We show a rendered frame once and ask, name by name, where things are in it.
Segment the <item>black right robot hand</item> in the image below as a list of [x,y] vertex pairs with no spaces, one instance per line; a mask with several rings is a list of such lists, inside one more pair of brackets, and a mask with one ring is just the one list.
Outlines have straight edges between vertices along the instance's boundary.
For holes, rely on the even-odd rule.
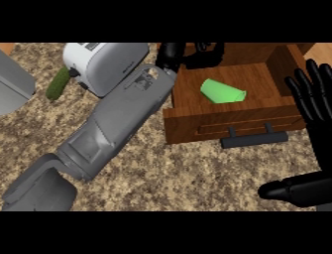
[[284,82],[303,117],[319,171],[263,184],[257,194],[309,207],[332,203],[332,67],[309,59],[306,71],[297,68]]

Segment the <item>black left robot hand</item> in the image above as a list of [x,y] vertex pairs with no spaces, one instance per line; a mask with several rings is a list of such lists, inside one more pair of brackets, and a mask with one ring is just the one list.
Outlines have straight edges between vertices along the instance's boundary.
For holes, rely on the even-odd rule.
[[186,69],[217,66],[223,60],[225,44],[216,43],[211,51],[207,50],[208,45],[210,43],[197,43],[197,52],[186,56],[185,43],[163,43],[158,49],[155,65],[163,69],[171,69],[174,72],[179,71],[182,64],[186,66]]

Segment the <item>wooden drawer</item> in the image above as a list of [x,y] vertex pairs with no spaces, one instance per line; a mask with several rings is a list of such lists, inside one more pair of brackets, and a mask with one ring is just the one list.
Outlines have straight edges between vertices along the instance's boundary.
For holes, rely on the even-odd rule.
[[179,70],[173,90],[176,108],[202,105],[231,105],[233,108],[294,105],[281,96],[264,63]]
[[233,111],[226,105],[182,107],[163,110],[166,141],[179,144],[238,136],[263,134],[269,123],[275,132],[304,128],[295,106],[267,107]]

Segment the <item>green cup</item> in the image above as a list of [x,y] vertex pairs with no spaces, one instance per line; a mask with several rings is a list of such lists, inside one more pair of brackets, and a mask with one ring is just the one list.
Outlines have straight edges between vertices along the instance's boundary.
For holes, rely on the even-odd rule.
[[247,92],[244,90],[210,78],[201,85],[201,93],[213,103],[242,102],[247,98]]

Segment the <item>wooden drawer front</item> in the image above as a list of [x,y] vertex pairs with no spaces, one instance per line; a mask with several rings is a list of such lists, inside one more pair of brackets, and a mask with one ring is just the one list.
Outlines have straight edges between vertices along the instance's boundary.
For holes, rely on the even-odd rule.
[[233,111],[226,105],[182,107],[163,110],[166,141],[179,144],[238,136],[263,134],[269,123],[275,132],[304,128],[295,106],[267,107]]

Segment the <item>white toaster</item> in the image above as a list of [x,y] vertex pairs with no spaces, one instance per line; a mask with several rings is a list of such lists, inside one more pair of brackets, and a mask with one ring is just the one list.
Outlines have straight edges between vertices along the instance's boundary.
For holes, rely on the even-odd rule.
[[105,97],[149,53],[146,43],[67,43],[64,63],[81,87]]

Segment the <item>wooden cabinet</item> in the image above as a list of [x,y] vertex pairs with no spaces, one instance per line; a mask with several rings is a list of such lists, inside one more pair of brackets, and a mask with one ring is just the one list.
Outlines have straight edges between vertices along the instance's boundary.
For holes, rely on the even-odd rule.
[[214,67],[180,65],[173,106],[211,103],[201,92],[207,78],[245,91],[245,101],[290,96],[284,78],[294,76],[297,68],[306,68],[306,59],[295,44],[225,43],[223,60]]

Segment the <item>green cucumber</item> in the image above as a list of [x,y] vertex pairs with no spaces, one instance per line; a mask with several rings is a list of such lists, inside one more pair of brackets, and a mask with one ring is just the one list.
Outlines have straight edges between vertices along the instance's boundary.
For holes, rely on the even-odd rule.
[[56,76],[52,80],[52,83],[47,87],[46,90],[46,97],[55,101],[59,99],[59,97],[62,96],[67,84],[70,82],[71,76],[70,76],[70,70],[68,68],[64,66],[61,68],[61,70],[56,73]]

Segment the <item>grey rounded appliance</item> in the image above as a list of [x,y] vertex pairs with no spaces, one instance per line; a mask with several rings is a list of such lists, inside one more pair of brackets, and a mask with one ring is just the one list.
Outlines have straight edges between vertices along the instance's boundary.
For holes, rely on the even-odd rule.
[[36,93],[36,79],[0,51],[0,115],[12,113]]

